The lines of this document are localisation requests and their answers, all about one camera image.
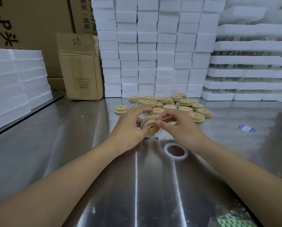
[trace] fingernail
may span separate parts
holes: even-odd
[[[160,126],[161,120],[156,120],[156,125]]]

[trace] white ring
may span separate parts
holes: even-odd
[[[143,125],[143,127],[146,127],[148,124],[150,124],[150,123],[152,123],[152,122],[156,122],[156,120],[155,120],[155,119],[152,119],[152,120],[146,121],[146,123]],[[149,138],[149,139],[158,138],[159,135],[161,135],[162,131],[163,131],[163,130],[160,128],[160,130],[159,130],[156,134],[154,134],[154,135],[146,135],[146,137]]]
[[[168,152],[168,148],[169,148],[170,146],[178,146],[178,147],[182,148],[182,149],[184,150],[184,155],[182,155],[182,156],[174,156],[174,155],[170,154],[170,153]],[[168,156],[170,156],[170,157],[172,157],[172,158],[174,158],[174,159],[184,159],[184,158],[186,158],[186,157],[188,156],[188,151],[187,151],[187,149],[186,149],[185,147],[180,146],[178,143],[167,143],[167,144],[164,146],[164,151],[165,151],[165,153],[166,153]]]

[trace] right hand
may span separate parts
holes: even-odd
[[[177,122],[175,126],[169,124],[169,122],[173,121]],[[178,144],[196,154],[199,154],[203,145],[210,141],[210,138],[202,132],[184,111],[168,109],[158,116],[156,124],[170,133]]]

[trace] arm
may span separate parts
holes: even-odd
[[[62,226],[83,194],[117,156],[149,132],[138,116],[151,108],[132,107],[101,145],[0,203],[0,226]]]
[[[185,112],[166,110],[156,123],[180,145],[204,158],[265,227],[282,226],[282,179],[212,141]]]

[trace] hand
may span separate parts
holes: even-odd
[[[168,124],[173,121],[177,122],[175,126]],[[170,133],[178,144],[196,154],[210,140],[184,111],[168,109],[158,116],[156,124]]]
[[[146,126],[142,130],[137,129],[140,127],[142,119],[138,116],[144,112],[152,112],[150,107],[132,107],[125,114],[120,116],[115,128],[107,138],[106,142],[117,148],[122,154],[134,148],[146,135],[148,135],[149,127]]]

